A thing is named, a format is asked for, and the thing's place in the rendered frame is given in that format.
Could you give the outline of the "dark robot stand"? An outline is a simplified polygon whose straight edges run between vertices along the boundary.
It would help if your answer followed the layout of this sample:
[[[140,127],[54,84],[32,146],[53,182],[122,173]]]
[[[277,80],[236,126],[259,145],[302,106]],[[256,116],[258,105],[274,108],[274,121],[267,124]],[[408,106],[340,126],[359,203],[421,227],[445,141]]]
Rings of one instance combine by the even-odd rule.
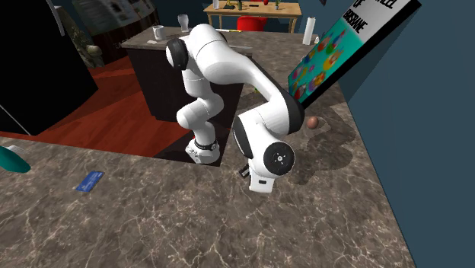
[[[219,167],[222,161],[222,156],[225,151],[225,146],[228,141],[231,126],[225,126],[215,120],[211,120],[215,127],[215,134],[219,145],[220,156],[217,161],[210,164],[210,166]],[[182,161],[194,164],[193,159],[185,152],[185,148],[189,141],[194,137],[192,131],[173,142],[171,145],[160,151],[155,155],[155,158],[167,159],[171,161]]]

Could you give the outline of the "dark counter cabinet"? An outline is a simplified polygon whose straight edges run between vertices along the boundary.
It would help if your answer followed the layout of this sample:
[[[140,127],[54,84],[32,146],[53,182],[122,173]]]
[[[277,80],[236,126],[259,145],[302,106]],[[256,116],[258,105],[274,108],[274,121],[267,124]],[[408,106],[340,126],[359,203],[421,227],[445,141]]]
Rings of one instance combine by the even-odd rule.
[[[128,49],[127,53],[151,115],[156,120],[175,122],[177,111],[195,100],[185,91],[182,72],[169,65],[163,50]],[[211,118],[211,121],[229,128],[238,107],[243,85],[211,84],[211,88],[222,98],[225,105],[218,115]]]

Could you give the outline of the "red chair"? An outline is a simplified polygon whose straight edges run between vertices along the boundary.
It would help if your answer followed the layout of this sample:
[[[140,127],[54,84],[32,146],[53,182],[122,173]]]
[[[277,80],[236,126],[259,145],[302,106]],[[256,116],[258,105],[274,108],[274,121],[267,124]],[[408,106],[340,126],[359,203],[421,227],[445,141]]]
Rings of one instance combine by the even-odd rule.
[[[240,16],[237,19],[237,30],[263,31],[266,22],[265,17]]]

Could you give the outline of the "blue card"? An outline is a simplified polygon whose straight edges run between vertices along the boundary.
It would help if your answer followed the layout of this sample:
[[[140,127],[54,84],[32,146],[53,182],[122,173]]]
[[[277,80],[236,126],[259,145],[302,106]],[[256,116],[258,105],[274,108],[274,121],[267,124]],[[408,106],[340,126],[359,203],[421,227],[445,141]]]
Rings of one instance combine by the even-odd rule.
[[[102,171],[91,171],[85,177],[85,179],[76,187],[76,190],[85,193],[90,192],[103,175],[104,172]]]

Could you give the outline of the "white paper towel roll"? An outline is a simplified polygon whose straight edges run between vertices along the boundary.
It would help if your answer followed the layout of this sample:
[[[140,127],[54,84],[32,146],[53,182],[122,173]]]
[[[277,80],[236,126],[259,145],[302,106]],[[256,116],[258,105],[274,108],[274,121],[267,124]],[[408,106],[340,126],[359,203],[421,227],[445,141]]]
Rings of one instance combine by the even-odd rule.
[[[307,18],[307,22],[306,22],[305,29],[304,29],[304,36],[303,36],[303,39],[302,39],[302,43],[304,45],[310,45],[311,44],[311,38],[312,38],[313,31],[314,31],[315,22],[316,22],[315,17],[308,17]]]

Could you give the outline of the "wooden table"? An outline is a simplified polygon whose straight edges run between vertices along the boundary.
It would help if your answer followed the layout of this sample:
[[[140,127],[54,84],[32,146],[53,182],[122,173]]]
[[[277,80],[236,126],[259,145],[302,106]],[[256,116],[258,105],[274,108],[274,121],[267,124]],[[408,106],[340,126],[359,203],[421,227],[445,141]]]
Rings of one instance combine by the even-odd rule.
[[[302,16],[301,7],[297,2],[277,1],[279,2],[278,5],[275,1],[270,1],[267,5],[263,2],[242,1],[242,8],[225,9],[227,0],[222,0],[218,2],[218,9],[215,9],[213,4],[210,4],[203,11],[208,17],[209,24],[212,24],[212,16],[218,16],[220,28],[222,28],[222,18],[224,16],[253,16],[289,19],[289,33],[293,34],[296,22],[298,18]]]

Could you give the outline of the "teal rounded object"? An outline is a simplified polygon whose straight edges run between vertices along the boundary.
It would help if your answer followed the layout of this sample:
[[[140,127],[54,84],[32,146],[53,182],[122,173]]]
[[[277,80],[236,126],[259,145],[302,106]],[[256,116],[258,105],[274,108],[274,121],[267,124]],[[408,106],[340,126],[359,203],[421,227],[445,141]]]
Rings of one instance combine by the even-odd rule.
[[[30,165],[21,157],[23,153],[25,150],[16,145],[0,146],[0,167],[10,172],[27,173]]]

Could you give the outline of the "black refrigerator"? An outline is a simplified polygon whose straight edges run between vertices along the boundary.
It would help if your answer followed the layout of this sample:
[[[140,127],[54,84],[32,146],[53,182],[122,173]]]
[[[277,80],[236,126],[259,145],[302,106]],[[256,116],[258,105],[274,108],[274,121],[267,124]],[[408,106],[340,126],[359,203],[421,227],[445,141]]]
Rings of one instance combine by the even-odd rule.
[[[0,131],[36,136],[96,91],[51,0],[0,0]]]

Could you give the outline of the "colourful wall picture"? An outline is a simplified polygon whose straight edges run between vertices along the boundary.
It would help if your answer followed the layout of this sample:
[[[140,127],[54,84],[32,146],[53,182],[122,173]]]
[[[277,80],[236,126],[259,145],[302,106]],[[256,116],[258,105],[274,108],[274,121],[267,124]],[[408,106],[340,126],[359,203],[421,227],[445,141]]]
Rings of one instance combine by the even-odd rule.
[[[288,77],[304,108],[422,6],[419,0],[354,0]]]

